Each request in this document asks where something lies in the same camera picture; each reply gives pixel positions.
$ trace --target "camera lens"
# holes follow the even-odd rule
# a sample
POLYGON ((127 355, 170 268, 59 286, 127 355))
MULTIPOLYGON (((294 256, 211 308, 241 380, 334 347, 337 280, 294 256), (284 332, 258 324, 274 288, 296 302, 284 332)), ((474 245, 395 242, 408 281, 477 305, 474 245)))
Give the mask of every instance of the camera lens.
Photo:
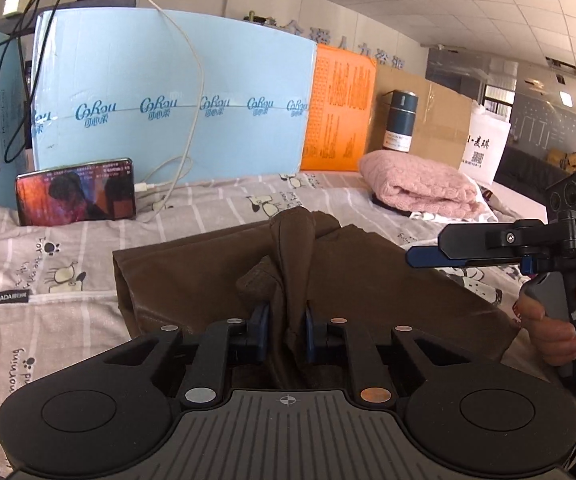
POLYGON ((576 205, 576 183, 569 182, 566 184, 564 188, 564 199, 566 200, 566 204, 569 206, 576 205))
POLYGON ((558 211, 560 207, 561 207, 561 196, 559 196, 559 193, 553 193, 550 196, 550 208, 553 211, 558 211))

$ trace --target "gray ribbed plate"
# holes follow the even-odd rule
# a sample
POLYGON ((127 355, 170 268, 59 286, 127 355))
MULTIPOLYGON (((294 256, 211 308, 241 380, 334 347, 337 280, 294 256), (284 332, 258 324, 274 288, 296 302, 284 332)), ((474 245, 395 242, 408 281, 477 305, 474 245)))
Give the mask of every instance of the gray ribbed plate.
MULTIPOLYGON (((570 480, 559 469, 535 479, 570 480)), ((36 480, 15 473, 10 480, 36 480)), ((235 391, 222 407, 189 412, 156 453, 103 480, 466 480, 431 462, 385 412, 342 392, 235 391)))

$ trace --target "brown fabric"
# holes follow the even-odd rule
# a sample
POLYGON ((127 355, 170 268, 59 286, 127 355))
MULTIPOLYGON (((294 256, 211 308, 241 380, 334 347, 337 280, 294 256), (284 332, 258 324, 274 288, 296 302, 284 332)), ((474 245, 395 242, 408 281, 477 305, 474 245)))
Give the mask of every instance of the brown fabric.
POLYGON ((357 319, 376 341, 399 324, 500 360, 516 333, 508 316, 434 269, 411 269, 385 238, 322 212, 293 208, 268 222, 114 253, 119 309, 130 335, 271 306, 267 371, 276 386, 319 381, 303 363, 303 316, 357 319))

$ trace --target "beige wall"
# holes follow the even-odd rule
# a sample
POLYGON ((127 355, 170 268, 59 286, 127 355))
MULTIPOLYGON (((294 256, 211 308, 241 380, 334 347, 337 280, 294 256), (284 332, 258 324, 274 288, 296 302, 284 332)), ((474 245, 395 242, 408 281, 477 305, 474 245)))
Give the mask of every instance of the beige wall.
MULTIPOLYGON (((359 52, 359 46, 366 44, 374 56, 381 49, 389 56, 404 60, 404 70, 417 75, 425 75, 428 49, 416 41, 376 22, 358 12, 334 4, 327 0, 154 0, 164 9, 201 12, 226 18, 242 19, 250 10, 259 16, 272 16, 278 25, 287 25, 292 20, 303 29, 303 36, 309 36, 310 28, 323 28, 330 31, 333 46, 340 46, 345 37, 346 48, 359 52)), ((41 5, 54 4, 56 0, 42 0, 41 5)), ((146 0, 136 0, 139 7, 151 7, 146 0)), ((4 0, 0 0, 0 18, 4 0)), ((32 54, 32 38, 24 38, 26 58, 32 54)))

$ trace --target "black circular cover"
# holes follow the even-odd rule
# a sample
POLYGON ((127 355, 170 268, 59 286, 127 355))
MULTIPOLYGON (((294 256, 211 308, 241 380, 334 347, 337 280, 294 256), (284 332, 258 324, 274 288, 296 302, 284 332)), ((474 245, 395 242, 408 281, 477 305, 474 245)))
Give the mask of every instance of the black circular cover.
POLYGON ((405 425, 426 452, 476 475, 530 476, 576 441, 565 390, 503 365, 438 367, 410 397, 405 425))
POLYGON ((0 441, 14 466, 42 477, 102 476, 142 458, 167 433, 167 398, 135 381, 134 367, 79 368, 20 388, 1 405, 0 441))

